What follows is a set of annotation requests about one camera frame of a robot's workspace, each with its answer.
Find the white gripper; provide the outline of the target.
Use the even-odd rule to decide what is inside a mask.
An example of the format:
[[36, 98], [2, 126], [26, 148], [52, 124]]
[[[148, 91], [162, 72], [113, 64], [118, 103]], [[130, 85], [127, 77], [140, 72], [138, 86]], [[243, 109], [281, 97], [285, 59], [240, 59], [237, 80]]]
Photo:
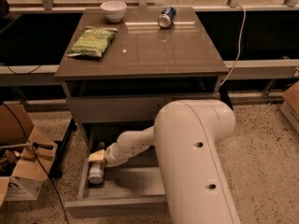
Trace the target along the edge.
[[106, 167], [115, 167], [123, 165], [128, 161], [128, 157], [122, 152], [116, 143], [110, 145], [106, 152], [101, 149], [90, 154], [88, 162], [104, 162], [106, 159]]

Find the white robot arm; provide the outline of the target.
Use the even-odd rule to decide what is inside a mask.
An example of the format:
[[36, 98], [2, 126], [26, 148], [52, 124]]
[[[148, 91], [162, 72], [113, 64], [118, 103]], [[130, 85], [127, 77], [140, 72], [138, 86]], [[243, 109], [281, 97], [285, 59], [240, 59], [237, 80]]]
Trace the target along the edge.
[[154, 146], [173, 224], [240, 224], [215, 144], [235, 128], [235, 114], [218, 100], [180, 100], [165, 105], [154, 125], [120, 134], [92, 153], [88, 181], [104, 181], [104, 169], [126, 163]]

